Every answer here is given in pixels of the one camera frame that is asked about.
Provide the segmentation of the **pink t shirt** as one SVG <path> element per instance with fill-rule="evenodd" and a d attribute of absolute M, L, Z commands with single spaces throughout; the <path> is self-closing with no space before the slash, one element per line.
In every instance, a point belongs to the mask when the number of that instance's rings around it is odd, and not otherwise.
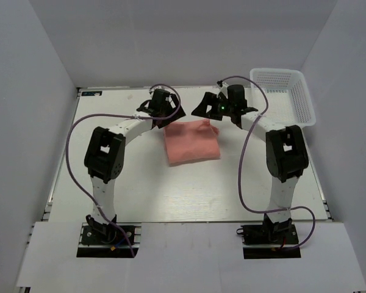
<path fill-rule="evenodd" d="M 220 131 L 209 119 L 173 122 L 163 130 L 168 163 L 179 165 L 220 158 Z"/>

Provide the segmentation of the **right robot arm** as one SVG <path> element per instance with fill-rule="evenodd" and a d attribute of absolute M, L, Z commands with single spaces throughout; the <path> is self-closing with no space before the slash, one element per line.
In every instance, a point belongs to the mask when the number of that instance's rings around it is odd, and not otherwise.
<path fill-rule="evenodd" d="M 272 243 L 284 238 L 292 225 L 291 207 L 296 184 L 309 165 L 302 130 L 284 126 L 265 117 L 264 111 L 249 107 L 242 85 L 220 81 L 219 92 L 206 92 L 192 115 L 211 120 L 229 117 L 247 136 L 265 143 L 267 169 L 272 177 L 268 207 L 263 211 L 261 235 Z"/>

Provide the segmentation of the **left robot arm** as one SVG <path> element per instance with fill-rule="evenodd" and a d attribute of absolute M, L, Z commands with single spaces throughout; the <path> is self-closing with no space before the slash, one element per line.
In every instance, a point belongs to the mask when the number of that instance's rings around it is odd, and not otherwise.
<path fill-rule="evenodd" d="M 177 94 L 155 89 L 151 99 L 137 108 L 134 116 L 109 128 L 94 129 L 88 145 L 84 165 L 92 183 L 92 196 L 97 201 L 92 214 L 86 216 L 96 237 L 105 244 L 117 236 L 117 216 L 113 205 L 115 180 L 124 166 L 126 146 L 153 128 L 164 128 L 185 116 Z"/>

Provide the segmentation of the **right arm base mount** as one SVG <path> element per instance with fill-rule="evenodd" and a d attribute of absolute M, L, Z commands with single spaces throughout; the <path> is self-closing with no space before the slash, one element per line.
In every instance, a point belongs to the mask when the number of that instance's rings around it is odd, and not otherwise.
<path fill-rule="evenodd" d="M 242 237 L 244 259 L 296 259 L 301 258 L 300 248 L 291 250 L 299 244 L 295 225 L 288 232 L 270 239 L 262 230 L 262 225 L 242 225 L 236 230 Z"/>

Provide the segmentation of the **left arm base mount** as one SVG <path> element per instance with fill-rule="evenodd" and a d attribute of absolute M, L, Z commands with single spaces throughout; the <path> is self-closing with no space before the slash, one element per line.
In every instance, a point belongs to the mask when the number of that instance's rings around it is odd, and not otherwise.
<path fill-rule="evenodd" d="M 88 224 L 83 223 L 77 246 L 77 258 L 134 258 L 140 247 L 142 226 L 140 223 L 121 226 L 129 242 L 130 249 L 123 233 L 118 230 L 111 236 L 103 236 L 94 231 Z"/>

